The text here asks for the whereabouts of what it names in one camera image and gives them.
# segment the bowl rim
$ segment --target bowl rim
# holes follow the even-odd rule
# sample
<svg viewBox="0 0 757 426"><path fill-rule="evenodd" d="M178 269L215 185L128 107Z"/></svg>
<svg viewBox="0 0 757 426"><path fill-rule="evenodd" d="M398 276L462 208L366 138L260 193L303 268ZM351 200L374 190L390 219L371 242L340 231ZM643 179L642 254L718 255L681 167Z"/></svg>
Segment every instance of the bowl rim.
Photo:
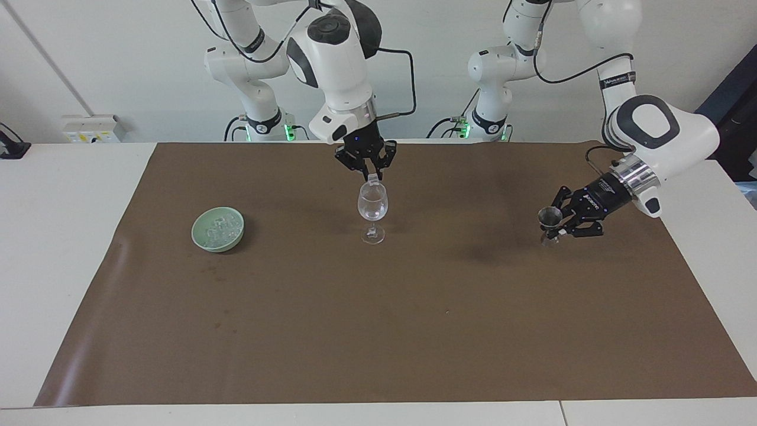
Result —
<svg viewBox="0 0 757 426"><path fill-rule="evenodd" d="M200 243L198 243L198 241L195 239L195 230L197 229L198 222L200 221L200 219L202 219L205 215L208 215L209 213L211 213L212 211L215 211L215 210L230 211L231 213L236 214L237 216L239 216L239 219L241 220L241 233L239 233L239 236L237 238L235 238L232 242L226 244L225 246L210 248L210 247L202 246ZM238 244L239 240L241 240L242 236L245 235L245 217L242 215L242 213L239 212L239 210L237 210L236 208L233 208L233 207L229 207L229 206L225 206L225 205L220 205L218 207L213 207L213 208L211 208L209 210L206 210L202 215L197 216L197 219L195 219L195 222L192 224L192 229L191 229L190 233L192 235L192 242L197 247L200 247L201 249L205 250L206 252L225 252L227 250L232 249L233 246L235 246L236 244Z"/></svg>

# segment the white wall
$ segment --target white wall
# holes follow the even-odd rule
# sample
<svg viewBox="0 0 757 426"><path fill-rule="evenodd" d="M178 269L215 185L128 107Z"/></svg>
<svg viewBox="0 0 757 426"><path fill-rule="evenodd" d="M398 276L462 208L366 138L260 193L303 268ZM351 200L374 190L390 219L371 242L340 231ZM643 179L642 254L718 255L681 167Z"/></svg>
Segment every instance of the white wall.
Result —
<svg viewBox="0 0 757 426"><path fill-rule="evenodd" d="M218 140L241 112L237 98L203 68L215 39L189 0L7 0L96 114L117 114L129 141ZM423 137L437 120L459 114L475 84L469 56L503 44L505 0L365 0L384 26L384 47L416 56L419 111L382 123L386 137ZM281 37L304 2L258 8L259 21ZM634 52L640 92L687 110L697 108L757 42L754 0L644 0ZM572 4L556 5L544 48L548 77L564 77L596 59ZM0 119L36 142L60 142L59 117L82 108L0 8ZM379 112L410 106L402 55L370 61ZM279 103L307 124L322 105L294 76L271 82ZM603 108L596 74L561 86L536 79L511 85L515 140L572 141L599 136Z"/></svg>

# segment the wall socket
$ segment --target wall socket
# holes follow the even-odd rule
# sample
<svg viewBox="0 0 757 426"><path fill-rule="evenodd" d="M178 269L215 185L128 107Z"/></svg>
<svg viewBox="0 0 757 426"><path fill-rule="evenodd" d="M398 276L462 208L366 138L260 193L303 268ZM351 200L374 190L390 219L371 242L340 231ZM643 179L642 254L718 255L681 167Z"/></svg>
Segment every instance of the wall socket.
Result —
<svg viewBox="0 0 757 426"><path fill-rule="evenodd" d="M121 143L126 131L115 115L66 116L63 134L71 143Z"/></svg>

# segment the glass base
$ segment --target glass base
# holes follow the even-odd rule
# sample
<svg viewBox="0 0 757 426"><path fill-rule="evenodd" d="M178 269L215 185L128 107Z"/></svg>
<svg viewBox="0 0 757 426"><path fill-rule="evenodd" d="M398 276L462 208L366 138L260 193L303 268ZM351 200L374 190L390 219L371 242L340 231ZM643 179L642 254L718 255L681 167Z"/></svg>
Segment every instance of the glass base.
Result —
<svg viewBox="0 0 757 426"><path fill-rule="evenodd" d="M363 242L375 246L381 244L384 241L386 232L384 228L377 223L368 223L363 227L362 237Z"/></svg>
<svg viewBox="0 0 757 426"><path fill-rule="evenodd" d="M555 238L549 239L547 238L547 234L543 233L541 234L541 245L544 247L555 247L558 244L560 244L560 237L556 236Z"/></svg>

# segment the green bowl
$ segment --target green bowl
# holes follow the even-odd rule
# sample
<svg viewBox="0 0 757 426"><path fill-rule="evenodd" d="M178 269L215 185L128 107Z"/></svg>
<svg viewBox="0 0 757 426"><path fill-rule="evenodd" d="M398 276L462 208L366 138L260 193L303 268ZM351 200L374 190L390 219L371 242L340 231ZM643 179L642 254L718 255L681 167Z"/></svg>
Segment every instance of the green bowl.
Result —
<svg viewBox="0 0 757 426"><path fill-rule="evenodd" d="M210 237L207 235L208 230L215 226L215 221L217 219L224 218L227 215L233 216L241 223L241 231L239 232L239 235L230 243L218 247L210 247ZM195 242L197 247L211 253L228 252L239 244L244 235L245 219L242 217L241 213L231 207L212 208L200 215L195 221L195 224L192 225L192 241Z"/></svg>

